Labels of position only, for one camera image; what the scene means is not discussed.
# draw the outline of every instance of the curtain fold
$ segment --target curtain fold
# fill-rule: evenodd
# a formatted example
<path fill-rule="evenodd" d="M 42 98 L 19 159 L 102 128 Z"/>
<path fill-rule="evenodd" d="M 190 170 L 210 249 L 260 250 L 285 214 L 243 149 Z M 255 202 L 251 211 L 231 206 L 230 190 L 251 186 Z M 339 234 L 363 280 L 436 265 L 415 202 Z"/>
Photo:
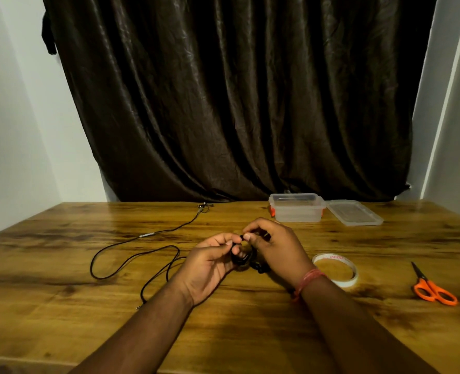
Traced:
<path fill-rule="evenodd" d="M 44 0 L 122 201 L 406 187 L 436 0 Z"/>

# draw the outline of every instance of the scissors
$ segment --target scissors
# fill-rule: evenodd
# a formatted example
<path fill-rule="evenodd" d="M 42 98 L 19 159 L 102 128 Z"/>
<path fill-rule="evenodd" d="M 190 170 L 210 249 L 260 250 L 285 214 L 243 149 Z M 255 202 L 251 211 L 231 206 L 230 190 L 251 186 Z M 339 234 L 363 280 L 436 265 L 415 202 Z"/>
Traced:
<path fill-rule="evenodd" d="M 440 288 L 434 282 L 429 281 L 413 261 L 412 266 L 418 277 L 418 282 L 412 287 L 415 294 L 428 302 L 437 300 L 447 306 L 456 306 L 458 304 L 458 299 L 456 296 L 451 294 L 449 291 Z"/>

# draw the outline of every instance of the wood grain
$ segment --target wood grain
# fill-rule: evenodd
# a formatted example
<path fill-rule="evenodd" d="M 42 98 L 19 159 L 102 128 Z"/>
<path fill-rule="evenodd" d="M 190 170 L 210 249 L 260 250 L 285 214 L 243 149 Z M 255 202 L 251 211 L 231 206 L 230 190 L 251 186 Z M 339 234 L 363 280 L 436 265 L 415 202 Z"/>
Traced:
<path fill-rule="evenodd" d="M 460 301 L 460 216 L 432 203 L 367 204 L 381 226 L 288 223 L 309 255 L 339 253 L 359 281 L 348 291 L 403 343 L 443 373 L 460 373 L 460 304 L 417 298 L 410 261 Z M 173 251 L 140 257 L 119 275 L 93 280 L 101 247 L 190 220 L 194 203 L 63 203 L 0 232 L 0 366 L 64 372 L 134 312 L 139 290 Z M 167 244 L 187 252 L 222 231 L 267 217 L 266 202 L 217 204 L 193 224 L 119 246 L 97 260 L 105 275 L 129 255 Z M 146 289 L 154 294 L 164 280 Z M 268 275 L 232 272 L 187 321 L 160 372 L 336 372 L 314 321 Z M 41 369 L 48 365 L 48 370 Z"/>

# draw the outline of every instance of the double-sided tape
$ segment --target double-sided tape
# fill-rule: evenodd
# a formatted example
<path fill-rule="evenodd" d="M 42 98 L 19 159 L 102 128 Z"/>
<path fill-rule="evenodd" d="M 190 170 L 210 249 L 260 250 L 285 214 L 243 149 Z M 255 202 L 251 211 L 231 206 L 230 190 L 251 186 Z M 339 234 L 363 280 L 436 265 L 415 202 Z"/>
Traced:
<path fill-rule="evenodd" d="M 316 264 L 317 261 L 323 260 L 323 259 L 330 259 L 330 260 L 337 260 L 340 261 L 347 266 L 351 268 L 353 271 L 353 277 L 349 281 L 334 281 L 331 280 L 333 283 L 335 283 L 339 287 L 350 287 L 354 285 L 358 281 L 358 269 L 356 268 L 356 265 L 353 264 L 350 260 L 345 258 L 344 256 L 340 256 L 335 253 L 321 253 L 317 254 L 313 259 L 311 260 L 314 264 Z"/>

